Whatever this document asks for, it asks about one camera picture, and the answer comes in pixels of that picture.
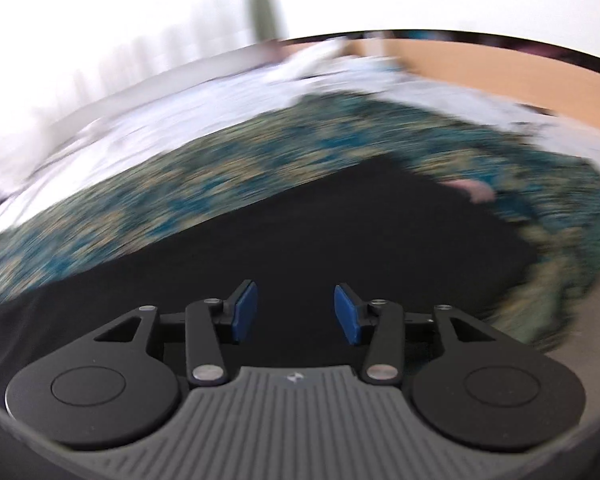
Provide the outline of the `wooden bed frame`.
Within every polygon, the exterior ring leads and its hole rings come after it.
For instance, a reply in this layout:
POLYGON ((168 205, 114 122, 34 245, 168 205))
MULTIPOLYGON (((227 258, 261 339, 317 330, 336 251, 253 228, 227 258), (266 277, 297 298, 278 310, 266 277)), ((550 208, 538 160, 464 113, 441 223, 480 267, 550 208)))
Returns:
POLYGON ((384 32, 347 36, 346 51, 380 47, 413 73, 530 104, 600 130, 600 73, 554 58, 467 42, 408 39, 384 32))

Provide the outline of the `black pants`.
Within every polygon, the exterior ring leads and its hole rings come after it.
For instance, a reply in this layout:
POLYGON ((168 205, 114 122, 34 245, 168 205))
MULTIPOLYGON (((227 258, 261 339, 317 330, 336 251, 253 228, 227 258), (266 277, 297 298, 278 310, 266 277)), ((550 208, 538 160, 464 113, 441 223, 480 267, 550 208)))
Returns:
POLYGON ((18 370, 129 310, 163 313, 225 297, 242 281, 259 289, 247 339, 223 353, 252 366, 359 366, 332 293, 411 312, 450 304, 487 318, 538 253, 465 194, 375 157, 240 208, 0 304, 0 402, 18 370))

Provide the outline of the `green curtain right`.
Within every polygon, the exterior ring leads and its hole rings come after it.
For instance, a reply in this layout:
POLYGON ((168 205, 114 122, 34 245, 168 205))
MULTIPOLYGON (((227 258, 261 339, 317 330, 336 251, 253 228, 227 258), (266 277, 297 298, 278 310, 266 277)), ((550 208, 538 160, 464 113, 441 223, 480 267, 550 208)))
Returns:
POLYGON ((283 38, 274 0, 248 0, 248 8, 259 42, 279 41, 283 38))

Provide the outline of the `white bed sheet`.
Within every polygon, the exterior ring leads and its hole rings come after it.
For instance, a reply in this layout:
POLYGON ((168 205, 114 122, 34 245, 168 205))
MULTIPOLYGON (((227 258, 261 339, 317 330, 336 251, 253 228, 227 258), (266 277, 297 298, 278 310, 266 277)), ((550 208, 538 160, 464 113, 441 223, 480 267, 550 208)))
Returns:
POLYGON ((342 56, 333 41, 279 64, 270 48, 193 62, 84 106, 45 127, 42 148, 21 136, 0 152, 0 233, 96 183, 309 93, 361 91, 502 131, 535 127, 544 150, 600 168, 600 131, 545 118, 521 102, 400 70, 392 58, 342 56))

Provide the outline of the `teal gold patterned bedspread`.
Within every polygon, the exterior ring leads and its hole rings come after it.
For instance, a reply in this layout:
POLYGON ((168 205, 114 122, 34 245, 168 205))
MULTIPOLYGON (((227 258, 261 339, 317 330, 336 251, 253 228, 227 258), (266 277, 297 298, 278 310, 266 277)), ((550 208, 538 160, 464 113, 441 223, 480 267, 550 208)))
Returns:
POLYGON ((478 177, 494 214, 540 253, 492 321, 536 348, 560 344, 600 277, 600 172, 502 131, 362 93, 310 94, 151 157, 0 234, 0 304, 192 226, 369 159, 428 177, 478 177))

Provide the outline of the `white sheer curtain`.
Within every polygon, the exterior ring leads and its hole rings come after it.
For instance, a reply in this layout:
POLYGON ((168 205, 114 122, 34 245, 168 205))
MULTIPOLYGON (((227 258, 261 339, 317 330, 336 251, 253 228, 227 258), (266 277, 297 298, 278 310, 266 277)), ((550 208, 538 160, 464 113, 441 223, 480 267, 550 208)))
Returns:
POLYGON ((72 137, 72 113, 259 42, 253 3, 0 0, 0 188, 22 185, 72 137))

